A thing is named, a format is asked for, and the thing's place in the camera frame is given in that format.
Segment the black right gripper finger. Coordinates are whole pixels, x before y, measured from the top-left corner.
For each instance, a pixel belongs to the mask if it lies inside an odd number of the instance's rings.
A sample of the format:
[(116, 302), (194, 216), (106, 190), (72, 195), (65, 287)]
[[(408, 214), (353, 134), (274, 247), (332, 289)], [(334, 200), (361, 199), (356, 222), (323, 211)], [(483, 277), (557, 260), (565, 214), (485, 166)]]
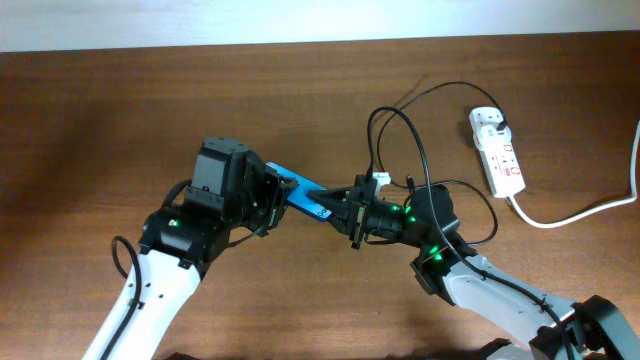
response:
[(354, 215), (349, 207), (332, 210), (329, 223), (344, 235), (351, 235), (354, 231)]
[(349, 212), (355, 186), (324, 190), (309, 190), (307, 197), (331, 212)]

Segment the blue Samsung Galaxy phone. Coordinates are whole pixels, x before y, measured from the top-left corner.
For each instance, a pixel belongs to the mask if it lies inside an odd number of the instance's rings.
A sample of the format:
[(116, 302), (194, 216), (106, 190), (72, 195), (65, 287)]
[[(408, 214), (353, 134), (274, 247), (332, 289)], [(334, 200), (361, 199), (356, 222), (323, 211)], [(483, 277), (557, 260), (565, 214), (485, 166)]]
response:
[(287, 198), (288, 205), (319, 222), (328, 221), (331, 211), (308, 197), (310, 191), (324, 190), (324, 187), (274, 162), (267, 162), (266, 165), (274, 169), (279, 175), (293, 178), (298, 182), (298, 186)]

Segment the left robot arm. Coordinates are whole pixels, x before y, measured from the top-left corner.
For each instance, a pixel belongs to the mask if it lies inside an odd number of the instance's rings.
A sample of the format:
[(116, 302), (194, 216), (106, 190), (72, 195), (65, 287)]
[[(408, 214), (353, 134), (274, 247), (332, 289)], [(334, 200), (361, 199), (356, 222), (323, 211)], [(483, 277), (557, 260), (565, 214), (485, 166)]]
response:
[(152, 358), (211, 264), (233, 247), (232, 230), (266, 236), (297, 185), (246, 144), (206, 138), (193, 176), (174, 185), (145, 220), (140, 248), (128, 251), (132, 268), (85, 358)]

